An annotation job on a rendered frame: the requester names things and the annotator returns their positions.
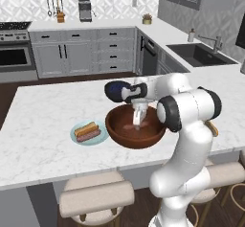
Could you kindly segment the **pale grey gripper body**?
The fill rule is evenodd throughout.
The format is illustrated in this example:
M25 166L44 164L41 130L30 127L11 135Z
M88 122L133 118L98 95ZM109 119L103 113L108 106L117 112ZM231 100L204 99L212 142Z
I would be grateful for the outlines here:
M146 99L135 99L132 101L132 106L134 109L133 125L136 129L140 129L141 123L146 116L148 101Z

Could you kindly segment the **brown wooden bowl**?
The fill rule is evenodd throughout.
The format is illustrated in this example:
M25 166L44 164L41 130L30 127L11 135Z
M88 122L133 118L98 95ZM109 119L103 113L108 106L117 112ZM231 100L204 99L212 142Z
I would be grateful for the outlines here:
M125 148L149 148L159 142L166 127L158 120L156 109L149 107L146 117L137 129L133 125L133 107L124 104L112 109L105 118L110 137Z

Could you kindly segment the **pink brown sausage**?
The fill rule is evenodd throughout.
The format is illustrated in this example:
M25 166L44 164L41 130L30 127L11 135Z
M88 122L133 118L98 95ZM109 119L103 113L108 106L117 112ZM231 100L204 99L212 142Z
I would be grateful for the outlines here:
M87 133L87 134L78 136L78 137L77 137L77 142L82 143L82 142L84 142L84 141L93 139L93 138L99 136L100 133L101 133L101 130L100 130L100 129L97 129L97 130L92 131L92 132L90 132L90 133Z

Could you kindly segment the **tan hot dog bun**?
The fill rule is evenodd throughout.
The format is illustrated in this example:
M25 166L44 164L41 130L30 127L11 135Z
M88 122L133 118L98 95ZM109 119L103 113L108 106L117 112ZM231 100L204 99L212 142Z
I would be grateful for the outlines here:
M99 128L99 126L95 123L95 122L91 122L88 125L85 125L83 127L77 128L74 131L74 134L76 137L82 136L82 135L86 135L90 132L93 132L95 130L97 130Z

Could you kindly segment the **light blue plate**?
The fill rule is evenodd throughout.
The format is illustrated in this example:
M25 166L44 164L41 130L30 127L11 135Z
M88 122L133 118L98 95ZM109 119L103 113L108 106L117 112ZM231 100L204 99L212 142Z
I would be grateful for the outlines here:
M105 122L102 120L94 120L94 123L99 126L100 135L94 138L91 138L87 141L84 141L84 142L78 142L77 137L75 135L75 130L85 125L88 125L89 123L91 123L91 120L83 120L80 123L77 123L72 127L70 131L70 137L73 142L77 143L78 145L82 145L82 146L94 146L94 145L98 145L104 142L109 137L109 134L105 126Z

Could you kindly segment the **tan round plate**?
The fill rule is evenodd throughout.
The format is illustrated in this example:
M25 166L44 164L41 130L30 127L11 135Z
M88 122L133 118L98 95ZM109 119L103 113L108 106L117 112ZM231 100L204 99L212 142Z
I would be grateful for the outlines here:
M218 136L218 129L214 126L214 124L211 121L205 121L205 125L212 132L213 137Z

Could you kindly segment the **dark dishwasher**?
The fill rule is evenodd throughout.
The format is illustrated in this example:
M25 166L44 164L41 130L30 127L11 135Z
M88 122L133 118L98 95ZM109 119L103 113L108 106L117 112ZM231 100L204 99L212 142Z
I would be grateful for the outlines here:
M141 51L143 52L143 76L153 76L157 71L158 48L153 41L143 36L141 39Z

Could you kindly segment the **dark sink basin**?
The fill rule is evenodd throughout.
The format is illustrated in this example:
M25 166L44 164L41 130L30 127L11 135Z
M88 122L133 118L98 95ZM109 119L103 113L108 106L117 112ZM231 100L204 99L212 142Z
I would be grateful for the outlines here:
M233 65L234 61L224 57L202 43L168 45L168 48L192 67Z

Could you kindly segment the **grey base cupboard run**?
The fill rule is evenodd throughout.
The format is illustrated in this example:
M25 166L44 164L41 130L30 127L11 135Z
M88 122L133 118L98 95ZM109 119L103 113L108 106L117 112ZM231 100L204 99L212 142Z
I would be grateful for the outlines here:
M131 72L134 36L134 28L30 32L42 79Z

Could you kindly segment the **beige cushioned stool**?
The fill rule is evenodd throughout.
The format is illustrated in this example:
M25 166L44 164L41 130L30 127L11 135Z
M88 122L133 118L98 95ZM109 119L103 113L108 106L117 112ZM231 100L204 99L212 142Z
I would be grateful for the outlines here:
M190 203L195 213L193 227L204 227L212 201L219 195L223 187L232 186L245 180L245 169L238 162L215 165L210 159L207 159L205 166L211 174L211 187L199 193Z
M123 208L134 201L131 182L110 171L68 180L59 197L59 212L78 227L120 227Z

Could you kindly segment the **steel tap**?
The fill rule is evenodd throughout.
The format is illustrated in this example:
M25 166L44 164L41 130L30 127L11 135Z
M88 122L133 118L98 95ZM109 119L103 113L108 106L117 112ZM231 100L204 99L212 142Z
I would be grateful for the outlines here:
M213 45L213 52L215 54L217 54L219 51L222 50L222 46L223 46L223 43L221 41L221 37L220 36L217 36L216 38L210 38L210 37L206 37L206 36L202 36L202 35L198 35L199 38L202 38L202 39L207 39L207 40L211 40L214 42L214 45Z

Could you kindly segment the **steel oven range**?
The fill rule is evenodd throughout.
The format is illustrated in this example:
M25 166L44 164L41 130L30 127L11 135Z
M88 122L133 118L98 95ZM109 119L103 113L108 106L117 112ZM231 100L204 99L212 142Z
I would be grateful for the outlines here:
M31 24L0 22L0 83L38 80L28 34Z

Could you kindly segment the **rail with hanging tools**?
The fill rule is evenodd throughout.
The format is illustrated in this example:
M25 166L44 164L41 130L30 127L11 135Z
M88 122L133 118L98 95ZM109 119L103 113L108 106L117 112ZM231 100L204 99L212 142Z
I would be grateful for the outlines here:
M59 13L64 11L63 0L46 0L48 7L48 15L57 17Z

